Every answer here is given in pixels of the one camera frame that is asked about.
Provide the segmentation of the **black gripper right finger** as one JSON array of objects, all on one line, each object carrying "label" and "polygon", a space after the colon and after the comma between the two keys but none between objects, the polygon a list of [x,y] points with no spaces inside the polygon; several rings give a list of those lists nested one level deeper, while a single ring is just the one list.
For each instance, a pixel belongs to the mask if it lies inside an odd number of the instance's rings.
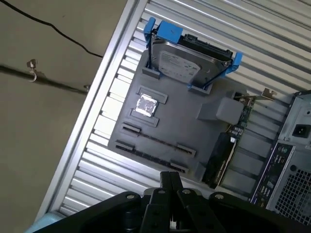
[{"label": "black gripper right finger", "polygon": [[205,199],[184,188],[179,173],[171,172],[173,191],[186,213],[182,220],[196,233],[309,233],[310,226],[280,216],[224,192]]}]

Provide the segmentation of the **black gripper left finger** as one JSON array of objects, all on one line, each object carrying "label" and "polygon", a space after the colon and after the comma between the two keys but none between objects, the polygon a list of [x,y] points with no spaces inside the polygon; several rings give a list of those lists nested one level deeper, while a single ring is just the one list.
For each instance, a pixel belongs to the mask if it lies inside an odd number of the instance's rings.
[{"label": "black gripper left finger", "polygon": [[40,233],[167,233],[170,229],[171,179],[140,196],[126,191],[39,230]]}]

